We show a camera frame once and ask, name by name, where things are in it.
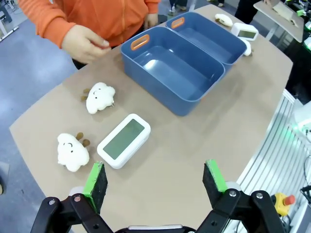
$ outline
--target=cloud plush toy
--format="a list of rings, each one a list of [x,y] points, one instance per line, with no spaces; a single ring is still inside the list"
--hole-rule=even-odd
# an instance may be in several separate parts
[[[90,114],[95,114],[114,104],[113,97],[116,91],[104,83],[96,83],[92,89],[85,89],[83,92],[88,93],[88,96],[82,96],[81,99],[86,100],[86,109]]]
[[[76,137],[68,133],[61,133],[58,138],[58,163],[67,167],[69,171],[76,172],[81,166],[89,161],[89,154],[86,147],[90,141],[83,138],[83,133],[78,133]]]

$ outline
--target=shoe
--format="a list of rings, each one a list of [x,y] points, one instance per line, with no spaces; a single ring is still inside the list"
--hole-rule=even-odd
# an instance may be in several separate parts
[[[176,5],[176,7],[181,10],[181,11],[186,11],[187,7],[186,6],[180,6],[180,5]]]

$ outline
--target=white digital clock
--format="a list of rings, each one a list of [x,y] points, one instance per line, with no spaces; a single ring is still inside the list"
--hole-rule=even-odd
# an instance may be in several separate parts
[[[245,23],[235,23],[231,28],[231,33],[244,40],[256,40],[259,32],[253,26]]]
[[[97,147],[97,153],[114,169],[119,169],[144,144],[150,125],[136,114],[128,115]]]

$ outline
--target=storage bin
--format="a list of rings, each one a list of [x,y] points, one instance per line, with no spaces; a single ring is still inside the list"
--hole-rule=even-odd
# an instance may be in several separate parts
[[[154,27],[121,46],[125,73],[179,116],[187,115],[224,75],[225,68],[165,27]]]
[[[243,41],[216,22],[194,12],[174,17],[166,26],[223,63],[226,73],[246,51]]]

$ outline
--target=orange jacket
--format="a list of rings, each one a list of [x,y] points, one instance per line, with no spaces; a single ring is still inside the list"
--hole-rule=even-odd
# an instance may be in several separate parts
[[[142,26],[148,13],[157,13],[160,0],[19,0],[36,33],[61,47],[64,36],[75,25],[117,46]]]

